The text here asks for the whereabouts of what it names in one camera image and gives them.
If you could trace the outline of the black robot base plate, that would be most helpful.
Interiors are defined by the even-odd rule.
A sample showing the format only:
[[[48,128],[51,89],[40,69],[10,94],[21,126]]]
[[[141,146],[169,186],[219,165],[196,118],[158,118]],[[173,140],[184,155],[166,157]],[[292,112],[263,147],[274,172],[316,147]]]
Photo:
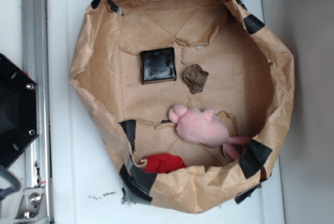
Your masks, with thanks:
[[[9,168],[38,136],[37,84],[1,54],[1,166]]]

